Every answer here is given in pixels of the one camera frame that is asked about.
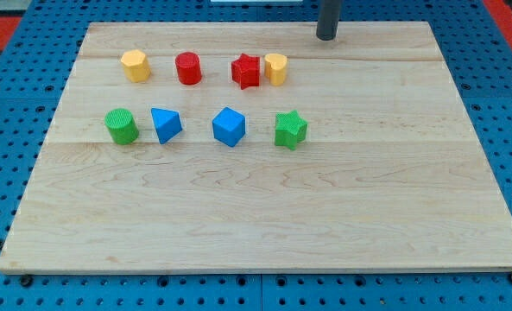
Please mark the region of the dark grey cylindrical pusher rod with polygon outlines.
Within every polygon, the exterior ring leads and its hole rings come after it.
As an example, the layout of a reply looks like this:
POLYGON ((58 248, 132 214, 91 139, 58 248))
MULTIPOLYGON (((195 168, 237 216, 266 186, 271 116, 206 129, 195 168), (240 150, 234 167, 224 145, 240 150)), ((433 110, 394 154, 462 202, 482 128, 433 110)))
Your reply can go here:
POLYGON ((316 36, 322 41, 336 38, 341 15, 342 0, 321 0, 317 20, 316 36))

